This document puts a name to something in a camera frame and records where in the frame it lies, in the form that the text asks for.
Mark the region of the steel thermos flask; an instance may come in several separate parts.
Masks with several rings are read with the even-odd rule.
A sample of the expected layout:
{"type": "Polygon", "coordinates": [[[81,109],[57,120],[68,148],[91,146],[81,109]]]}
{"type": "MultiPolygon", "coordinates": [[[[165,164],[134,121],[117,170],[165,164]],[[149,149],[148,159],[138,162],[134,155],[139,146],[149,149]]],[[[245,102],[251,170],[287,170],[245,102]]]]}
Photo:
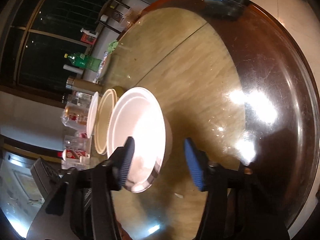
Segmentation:
{"type": "Polygon", "coordinates": [[[102,88],[103,87],[99,84],[77,79],[72,76],[70,76],[66,81],[66,89],[89,95],[94,95],[96,92],[101,93],[102,88]]]}

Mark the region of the bagged liquor bottle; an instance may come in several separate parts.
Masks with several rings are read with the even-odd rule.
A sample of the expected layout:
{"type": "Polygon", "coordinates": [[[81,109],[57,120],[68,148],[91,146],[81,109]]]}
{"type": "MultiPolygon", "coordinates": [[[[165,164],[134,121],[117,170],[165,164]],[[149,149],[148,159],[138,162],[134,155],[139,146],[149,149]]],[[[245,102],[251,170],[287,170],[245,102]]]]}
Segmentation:
{"type": "Polygon", "coordinates": [[[73,103],[67,103],[62,112],[61,121],[69,128],[85,133],[87,125],[88,109],[73,103]]]}

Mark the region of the clear glass mug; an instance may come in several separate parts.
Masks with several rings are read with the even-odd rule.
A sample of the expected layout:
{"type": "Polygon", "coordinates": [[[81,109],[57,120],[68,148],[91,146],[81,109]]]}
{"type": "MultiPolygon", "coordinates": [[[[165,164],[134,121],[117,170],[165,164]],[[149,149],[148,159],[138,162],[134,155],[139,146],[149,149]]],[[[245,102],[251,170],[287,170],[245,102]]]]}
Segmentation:
{"type": "Polygon", "coordinates": [[[64,138],[65,148],[77,151],[87,151],[87,138],[66,135],[64,138]]]}

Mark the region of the dark wooden chair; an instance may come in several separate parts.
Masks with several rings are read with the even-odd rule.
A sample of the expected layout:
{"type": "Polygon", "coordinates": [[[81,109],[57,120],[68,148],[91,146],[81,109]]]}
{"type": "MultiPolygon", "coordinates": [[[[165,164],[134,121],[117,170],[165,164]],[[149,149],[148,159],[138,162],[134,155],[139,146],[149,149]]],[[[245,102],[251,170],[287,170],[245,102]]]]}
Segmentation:
{"type": "Polygon", "coordinates": [[[142,10],[135,9],[119,0],[107,0],[99,11],[96,24],[117,33],[127,31],[139,18],[142,10]]]}

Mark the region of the white foam bowl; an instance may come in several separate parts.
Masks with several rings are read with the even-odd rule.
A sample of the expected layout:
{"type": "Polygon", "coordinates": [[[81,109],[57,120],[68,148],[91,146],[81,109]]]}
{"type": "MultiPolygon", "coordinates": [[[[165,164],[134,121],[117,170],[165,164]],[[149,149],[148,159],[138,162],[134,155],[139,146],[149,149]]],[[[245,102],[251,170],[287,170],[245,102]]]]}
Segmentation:
{"type": "Polygon", "coordinates": [[[128,137],[135,141],[135,151],[125,189],[140,193],[158,177],[172,149],[172,131],[156,97],[146,88],[134,87],[116,103],[106,136],[110,157],[128,137]]]}
{"type": "Polygon", "coordinates": [[[92,100],[91,100],[89,110],[88,110],[88,115],[87,115],[86,134],[88,139],[93,134],[95,119],[97,116],[98,104],[99,104],[99,92],[95,92],[95,94],[92,96],[92,100]]]}

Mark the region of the cream plastic bowl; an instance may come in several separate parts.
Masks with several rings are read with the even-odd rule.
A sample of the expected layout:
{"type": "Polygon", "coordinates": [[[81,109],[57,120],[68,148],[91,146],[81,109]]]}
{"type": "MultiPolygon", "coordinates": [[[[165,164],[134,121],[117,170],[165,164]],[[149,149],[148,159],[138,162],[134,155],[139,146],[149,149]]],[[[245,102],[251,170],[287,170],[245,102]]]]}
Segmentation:
{"type": "Polygon", "coordinates": [[[103,94],[98,104],[97,118],[94,127],[94,145],[96,152],[100,155],[106,154],[107,130],[117,100],[116,91],[110,88],[103,94]]]}

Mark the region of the green plastic bottle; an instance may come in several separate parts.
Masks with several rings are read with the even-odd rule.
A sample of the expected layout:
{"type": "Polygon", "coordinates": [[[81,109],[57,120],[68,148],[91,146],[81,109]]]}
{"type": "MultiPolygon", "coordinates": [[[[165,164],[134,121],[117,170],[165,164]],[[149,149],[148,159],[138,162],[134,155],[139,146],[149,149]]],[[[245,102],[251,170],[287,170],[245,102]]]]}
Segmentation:
{"type": "Polygon", "coordinates": [[[64,58],[69,59],[71,64],[78,68],[89,69],[94,72],[98,71],[101,64],[100,59],[96,59],[95,57],[83,53],[65,54],[64,58]]]}

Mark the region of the gold glitter placemat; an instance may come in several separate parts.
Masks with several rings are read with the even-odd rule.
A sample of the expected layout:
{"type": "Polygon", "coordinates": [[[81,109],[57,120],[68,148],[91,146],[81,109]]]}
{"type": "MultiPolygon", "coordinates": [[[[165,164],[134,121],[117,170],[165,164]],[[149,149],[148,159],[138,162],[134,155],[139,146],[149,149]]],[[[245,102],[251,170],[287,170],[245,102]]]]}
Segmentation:
{"type": "Polygon", "coordinates": [[[117,98],[120,98],[126,92],[126,90],[120,86],[114,86],[113,89],[115,90],[115,92],[117,94],[117,98]]]}

